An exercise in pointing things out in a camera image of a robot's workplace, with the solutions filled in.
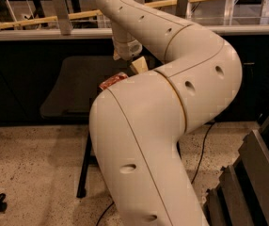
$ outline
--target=speckled floor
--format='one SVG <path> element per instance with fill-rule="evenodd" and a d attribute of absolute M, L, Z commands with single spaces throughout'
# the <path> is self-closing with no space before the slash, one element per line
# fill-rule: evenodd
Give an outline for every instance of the speckled floor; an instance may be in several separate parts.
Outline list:
<path fill-rule="evenodd" d="M 194 189 L 200 203 L 218 184 L 222 166 L 232 164 L 244 136 L 255 122 L 221 122 L 211 129 Z M 192 178 L 209 125 L 181 138 L 182 162 Z M 98 166 L 89 166 L 87 196 L 76 198 L 86 125 L 0 127 L 0 193 L 8 209 L 0 226 L 93 226 L 112 202 Z M 100 226 L 122 225 L 115 205 Z"/>

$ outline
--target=wooden rail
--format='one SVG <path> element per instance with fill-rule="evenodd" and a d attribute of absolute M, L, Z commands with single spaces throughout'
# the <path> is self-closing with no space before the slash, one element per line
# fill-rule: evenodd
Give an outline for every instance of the wooden rail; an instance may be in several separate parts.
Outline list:
<path fill-rule="evenodd" d="M 197 3 L 197 2 L 205 2 L 211 0 L 189 0 L 189 3 Z M 146 3 L 145 5 L 151 8 L 160 8 L 160 7 L 168 7 L 177 4 L 177 0 L 163 0 L 163 1 L 156 1 L 151 3 Z M 92 11 L 84 11 L 84 12 L 77 12 L 69 14 L 70 20 L 76 19 L 85 19 L 94 17 L 97 15 L 102 15 L 100 10 L 92 10 Z M 8 22 L 8 23 L 1 23 L 0 29 L 12 28 L 12 27 L 19 27 L 19 26 L 27 26 L 27 25 L 35 25 L 35 24 L 45 24 L 50 22 L 56 22 L 57 17 L 51 16 L 46 18 L 39 18 L 39 19 L 31 19 L 31 20 L 22 20 L 18 22 Z"/>

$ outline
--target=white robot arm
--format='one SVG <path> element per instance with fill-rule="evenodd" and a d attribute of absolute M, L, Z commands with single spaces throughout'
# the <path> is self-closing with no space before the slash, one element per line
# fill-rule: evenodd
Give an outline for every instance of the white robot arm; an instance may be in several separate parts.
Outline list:
<path fill-rule="evenodd" d="M 111 86 L 91 108 L 93 149 L 122 221 L 208 225 L 176 143 L 233 100 L 242 80 L 237 53 L 201 25 L 134 0 L 96 2 L 165 64 Z"/>
<path fill-rule="evenodd" d="M 135 0 L 143 4 L 144 0 Z M 111 20 L 113 31 L 113 43 L 115 51 L 124 60 L 130 60 L 142 52 L 142 44 L 138 42 L 123 26 Z"/>

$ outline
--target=hole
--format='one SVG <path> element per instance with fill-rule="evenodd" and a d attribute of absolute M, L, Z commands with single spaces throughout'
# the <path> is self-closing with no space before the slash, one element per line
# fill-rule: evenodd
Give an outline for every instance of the hole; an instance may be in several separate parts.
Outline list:
<path fill-rule="evenodd" d="M 143 217 L 144 222 L 154 222 L 157 219 L 156 215 L 147 215 Z"/>
<path fill-rule="evenodd" d="M 220 66 L 216 66 L 215 69 L 216 69 L 216 72 L 217 72 L 219 78 L 223 79 L 225 77 L 225 75 L 224 75 L 221 67 Z"/>
<path fill-rule="evenodd" d="M 134 53 L 140 49 L 140 45 L 136 44 L 134 47 L 131 48 L 131 52 Z"/>
<path fill-rule="evenodd" d="M 172 28 L 169 28 L 169 29 L 166 31 L 165 35 L 168 35 L 169 33 L 171 33 L 171 31 L 172 31 Z"/>
<path fill-rule="evenodd" d="M 191 95 L 195 95 L 195 88 L 194 88 L 194 86 L 192 85 L 192 83 L 189 82 L 189 81 L 186 81 L 184 84 L 185 84 L 185 86 L 187 87 L 188 92 L 189 92 Z"/>
<path fill-rule="evenodd" d="M 120 167 L 119 171 L 123 174 L 132 173 L 136 170 L 136 164 L 127 164 Z"/>

